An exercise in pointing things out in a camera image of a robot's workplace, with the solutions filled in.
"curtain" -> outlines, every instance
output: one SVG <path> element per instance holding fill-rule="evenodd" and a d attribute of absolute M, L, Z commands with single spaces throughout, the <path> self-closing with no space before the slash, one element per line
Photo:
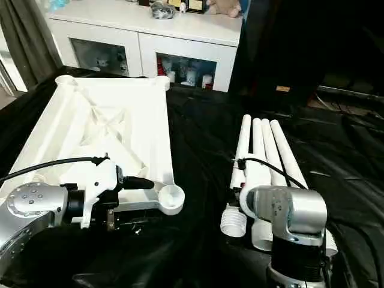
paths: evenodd
<path fill-rule="evenodd" d="M 35 0 L 0 0 L 0 24 L 27 89 L 62 66 Z"/>

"white cabinet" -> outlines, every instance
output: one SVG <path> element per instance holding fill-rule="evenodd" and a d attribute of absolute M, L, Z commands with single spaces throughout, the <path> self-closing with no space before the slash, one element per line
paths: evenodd
<path fill-rule="evenodd" d="M 178 83 L 201 87 L 207 75 L 212 76 L 213 90 L 228 91 L 235 47 L 144 33 L 139 40 L 144 76 L 157 76 L 160 64 L 166 74 L 173 71 Z"/>
<path fill-rule="evenodd" d="M 177 12 L 156 20 L 125 0 L 71 1 L 47 18 L 65 65 L 127 76 L 127 60 L 130 77 L 172 71 L 177 83 L 228 91 L 241 18 Z"/>
<path fill-rule="evenodd" d="M 142 76 L 136 32 L 55 19 L 50 28 L 64 65 Z"/>

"black fabric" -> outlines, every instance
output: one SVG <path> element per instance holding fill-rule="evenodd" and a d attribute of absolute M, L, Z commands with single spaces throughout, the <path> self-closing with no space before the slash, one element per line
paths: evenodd
<path fill-rule="evenodd" d="M 61 70 L 75 77 L 103 76 Z M 0 112 L 1 173 L 16 159 L 55 89 L 48 80 Z M 59 227 L 33 237 L 2 283 L 13 287 L 265 287 L 270 256 L 250 234 L 220 232 L 241 119 L 278 119 L 312 189 L 326 201 L 340 252 L 333 287 L 383 287 L 384 121 L 325 110 L 263 112 L 227 94 L 174 87 L 167 93 L 180 214 L 136 211 L 112 234 Z"/>

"white tray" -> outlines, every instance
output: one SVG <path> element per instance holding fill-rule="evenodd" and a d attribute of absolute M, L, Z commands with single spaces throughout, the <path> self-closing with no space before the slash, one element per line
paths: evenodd
<path fill-rule="evenodd" d="M 124 175 L 155 181 L 155 191 L 174 184 L 166 106 L 168 77 L 93 79 L 66 75 L 56 82 L 58 87 L 11 172 L 51 160 L 108 152 Z M 84 188 L 88 173 L 79 171 L 91 173 L 93 166 L 64 164 L 30 172 L 5 181 L 0 197 L 34 181 L 51 185 L 75 182 Z M 157 202 L 155 191 L 131 190 L 119 197 L 123 202 Z"/>

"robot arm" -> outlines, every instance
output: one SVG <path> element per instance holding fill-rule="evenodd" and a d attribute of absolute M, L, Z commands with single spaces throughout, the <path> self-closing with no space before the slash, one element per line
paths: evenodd
<path fill-rule="evenodd" d="M 81 217 L 81 228 L 95 226 L 115 229 L 114 208 L 119 206 L 122 189 L 151 189 L 154 183 L 137 177 L 124 177 L 122 170 L 106 158 L 97 165 L 86 190 L 76 184 L 52 186 L 33 182 L 17 187 L 0 206 L 0 277 L 24 245 L 42 230 L 70 223 Z"/>
<path fill-rule="evenodd" d="M 322 245 L 327 210 L 318 192 L 270 186 L 251 193 L 256 216 L 272 223 L 274 236 L 301 245 Z"/>
<path fill-rule="evenodd" d="M 248 194 L 257 218 L 271 222 L 268 287 L 324 288 L 325 202 L 313 190 L 267 186 Z"/>

